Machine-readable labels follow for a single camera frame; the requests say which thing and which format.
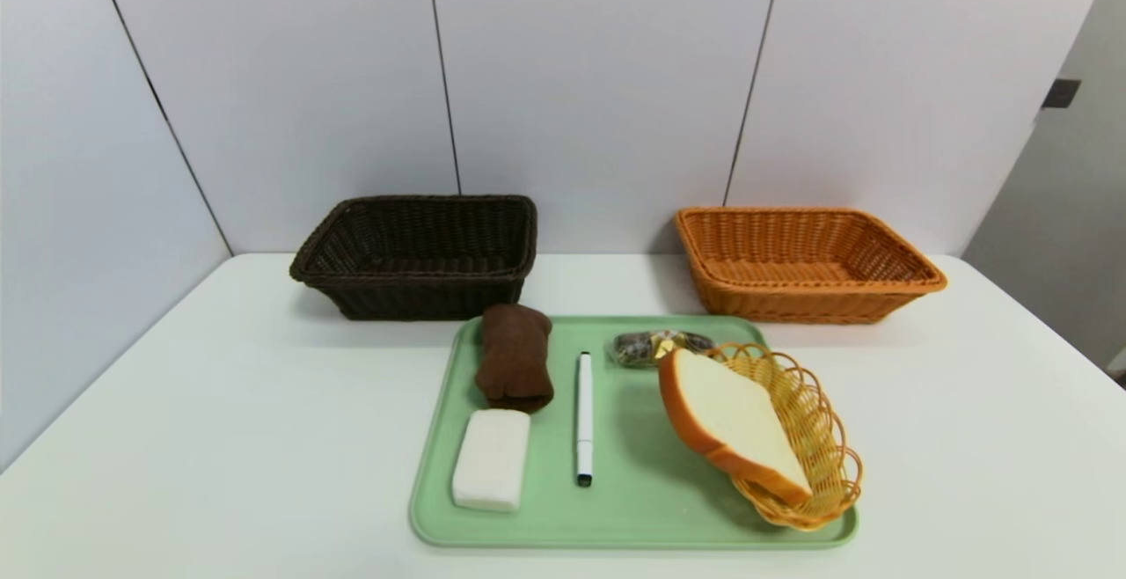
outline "soap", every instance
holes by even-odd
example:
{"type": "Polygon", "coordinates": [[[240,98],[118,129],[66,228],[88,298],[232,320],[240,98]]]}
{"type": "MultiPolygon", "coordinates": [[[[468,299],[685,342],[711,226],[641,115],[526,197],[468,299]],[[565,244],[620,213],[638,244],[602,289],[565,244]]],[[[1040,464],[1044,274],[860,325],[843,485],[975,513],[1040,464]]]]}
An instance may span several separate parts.
{"type": "Polygon", "coordinates": [[[531,417],[517,410],[473,412],[454,466],[454,504],[480,510],[518,510],[530,428],[531,417]]]}

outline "small yellow wicker basket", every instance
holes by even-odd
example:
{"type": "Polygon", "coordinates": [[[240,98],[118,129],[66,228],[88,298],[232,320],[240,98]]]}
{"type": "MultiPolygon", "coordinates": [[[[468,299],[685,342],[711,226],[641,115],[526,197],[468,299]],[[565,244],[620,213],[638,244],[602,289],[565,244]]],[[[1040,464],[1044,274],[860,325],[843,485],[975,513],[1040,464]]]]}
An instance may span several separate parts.
{"type": "Polygon", "coordinates": [[[811,499],[790,507],[763,487],[732,476],[735,488],[759,515],[771,524],[816,531],[856,504],[864,465],[848,446],[844,426],[821,391],[817,377],[793,357],[757,344],[724,344],[708,351],[708,356],[767,388],[789,445],[813,489],[811,499]]]}

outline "marker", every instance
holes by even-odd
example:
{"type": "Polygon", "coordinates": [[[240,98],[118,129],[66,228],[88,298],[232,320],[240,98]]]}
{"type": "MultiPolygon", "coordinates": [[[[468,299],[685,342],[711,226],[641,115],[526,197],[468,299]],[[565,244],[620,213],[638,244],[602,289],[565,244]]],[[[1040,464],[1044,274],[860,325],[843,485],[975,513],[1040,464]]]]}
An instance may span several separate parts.
{"type": "Polygon", "coordinates": [[[590,351],[579,355],[579,401],[574,428],[575,481],[579,487],[595,482],[595,375],[590,351]]]}

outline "white wall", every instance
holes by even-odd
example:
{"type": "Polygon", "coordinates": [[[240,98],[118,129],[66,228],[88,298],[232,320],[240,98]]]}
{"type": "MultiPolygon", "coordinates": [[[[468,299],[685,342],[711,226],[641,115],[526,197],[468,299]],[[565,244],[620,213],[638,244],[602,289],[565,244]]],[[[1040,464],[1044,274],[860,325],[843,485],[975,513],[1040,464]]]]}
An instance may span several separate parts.
{"type": "Polygon", "coordinates": [[[7,466],[227,251],[110,0],[2,6],[7,466]]]}
{"type": "Polygon", "coordinates": [[[1126,347],[1126,0],[1094,1],[1063,74],[1075,101],[1040,114],[965,258],[1107,367],[1126,347]]]}
{"type": "Polygon", "coordinates": [[[668,251],[721,205],[770,0],[436,0],[465,194],[540,251],[668,251]]]}
{"type": "Polygon", "coordinates": [[[329,210],[457,194],[430,0],[117,0],[235,253],[329,210]]]}
{"type": "Polygon", "coordinates": [[[775,0],[729,205],[859,207],[960,253],[1091,1],[775,0]]]}

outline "table surface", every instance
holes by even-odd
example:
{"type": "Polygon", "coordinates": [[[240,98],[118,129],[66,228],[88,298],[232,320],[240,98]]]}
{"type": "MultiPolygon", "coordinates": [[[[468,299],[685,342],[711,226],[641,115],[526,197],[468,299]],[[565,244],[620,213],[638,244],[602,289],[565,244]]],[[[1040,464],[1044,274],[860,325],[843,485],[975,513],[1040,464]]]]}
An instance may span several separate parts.
{"type": "MultiPolygon", "coordinates": [[[[1126,393],[960,259],[868,327],[761,327],[865,462],[830,551],[427,546],[406,510],[458,323],[345,321],[286,255],[225,262],[0,475],[0,577],[1121,574],[1126,393]]],[[[540,256],[548,314],[698,313],[683,258],[540,256]]]]}

